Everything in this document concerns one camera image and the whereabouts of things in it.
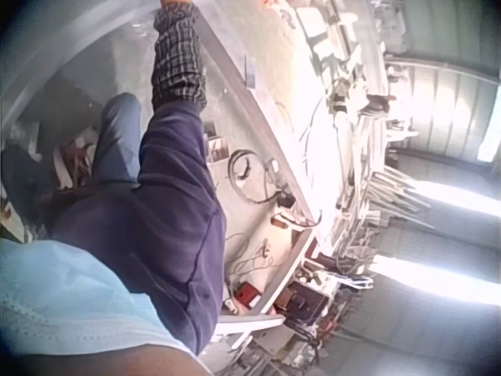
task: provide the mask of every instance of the black cable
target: black cable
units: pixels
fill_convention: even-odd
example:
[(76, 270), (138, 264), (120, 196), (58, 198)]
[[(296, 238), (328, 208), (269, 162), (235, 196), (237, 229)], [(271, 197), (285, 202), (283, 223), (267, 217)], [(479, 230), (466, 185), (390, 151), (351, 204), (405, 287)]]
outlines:
[(266, 197), (264, 200), (255, 200), (253, 198), (248, 197), (240, 189), (240, 187), (236, 184), (236, 181), (238, 179), (240, 181), (243, 181), (243, 180), (247, 179), (251, 173), (251, 165), (250, 165), (250, 162), (248, 159), (247, 159), (247, 167), (246, 167), (244, 173), (242, 175), (239, 175), (235, 172), (235, 163), (240, 158), (248, 157), (248, 156), (254, 156), (260, 161), (263, 169), (265, 170), (265, 177), (269, 174), (268, 164), (263, 160), (263, 158), (259, 154), (256, 154), (254, 151), (247, 150), (247, 149), (237, 150), (231, 155), (231, 157), (229, 158), (229, 161), (228, 161), (228, 178), (229, 178), (230, 184), (232, 185), (232, 188), (235, 190), (236, 194), (238, 194), (238, 196), (242, 200), (244, 200), (246, 202), (250, 202), (252, 204), (260, 205), (260, 204), (267, 204), (268, 202), (274, 201), (281, 194), (281, 192), (282, 192), (281, 190), (276, 189), (275, 193), (271, 197)]

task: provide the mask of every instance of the concrete floor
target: concrete floor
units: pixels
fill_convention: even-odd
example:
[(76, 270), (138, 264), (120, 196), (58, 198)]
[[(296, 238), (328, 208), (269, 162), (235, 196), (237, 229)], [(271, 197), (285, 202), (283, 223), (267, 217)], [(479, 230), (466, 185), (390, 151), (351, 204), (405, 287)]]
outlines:
[[(237, 30), (247, 51), (253, 56), (260, 78), (266, 82), (271, 94), (279, 103), (290, 131), (299, 143), (301, 135), (312, 127), (309, 144), (302, 140), (298, 151), (306, 156), (305, 168), (312, 186), (324, 207), (328, 207), (323, 225), (332, 226), (337, 197), (342, 181), (340, 157), (349, 159), (351, 147), (337, 149), (337, 134), (332, 116), (323, 104), (325, 87), (312, 66), (310, 49), (299, 28), (293, 30), (272, 10), (258, 0), (218, 3)], [(133, 20), (99, 39), (56, 74), (34, 97), (22, 116), (22, 121), (41, 122), (39, 150), (46, 156), (52, 148), (73, 139), (88, 127), (99, 128), (100, 112), (106, 101), (121, 92), (135, 94), (142, 104), (141, 129), (146, 130), (153, 115), (151, 108), (150, 76), (153, 69), (157, 33), (152, 27), (153, 15)], [(219, 136), (229, 139), (230, 153), (237, 149), (251, 149), (265, 160), (272, 157), (263, 150), (259, 135), (252, 129), (252, 121), (241, 108), (225, 81), (224, 74), (203, 51), (207, 66), (207, 109), (204, 121), (213, 121)], [(319, 101), (321, 105), (312, 115)], [(350, 133), (341, 129), (340, 145), (350, 145)], [(279, 230), (269, 224), (269, 205), (255, 205), (242, 201), (229, 184), (227, 164), (211, 166), (218, 188), (218, 196), (225, 210), (228, 231), (227, 260), (240, 255), (248, 259), (262, 245), (264, 239), (271, 244), (273, 263), (270, 268), (258, 270), (242, 278), (232, 278), (235, 284), (242, 279), (264, 289), (270, 276), (287, 256), (290, 249), (290, 231)], [(262, 175), (254, 176), (246, 190), (262, 190)], [(245, 265), (249, 270), (261, 265)], [(206, 360), (218, 352), (220, 361), (211, 366), (213, 371), (231, 359), (224, 345), (207, 348)]]

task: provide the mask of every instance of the blue face mask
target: blue face mask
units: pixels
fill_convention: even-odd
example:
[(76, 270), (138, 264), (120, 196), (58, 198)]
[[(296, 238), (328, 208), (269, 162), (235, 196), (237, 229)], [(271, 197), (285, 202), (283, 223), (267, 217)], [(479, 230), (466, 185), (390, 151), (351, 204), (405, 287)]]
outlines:
[(0, 240), (2, 335), (16, 355), (81, 355), (164, 345), (189, 350), (148, 295), (130, 294), (88, 252), (44, 240)]

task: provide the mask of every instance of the plaid shirt cuff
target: plaid shirt cuff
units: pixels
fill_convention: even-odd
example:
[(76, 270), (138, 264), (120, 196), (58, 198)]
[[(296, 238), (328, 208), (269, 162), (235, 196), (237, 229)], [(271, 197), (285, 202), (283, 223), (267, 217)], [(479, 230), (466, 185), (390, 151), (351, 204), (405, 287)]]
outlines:
[(191, 102), (202, 111), (207, 105), (204, 63), (195, 21), (194, 4), (172, 3), (161, 9), (154, 27), (159, 33), (153, 69), (153, 109), (173, 102)]

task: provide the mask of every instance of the blue jeans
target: blue jeans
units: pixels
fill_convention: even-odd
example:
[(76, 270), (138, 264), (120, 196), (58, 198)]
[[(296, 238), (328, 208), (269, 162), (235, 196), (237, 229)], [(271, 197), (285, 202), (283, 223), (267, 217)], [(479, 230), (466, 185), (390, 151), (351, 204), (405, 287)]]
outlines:
[(141, 104), (129, 93), (112, 98), (104, 107), (102, 128), (92, 166), (92, 181), (137, 183)]

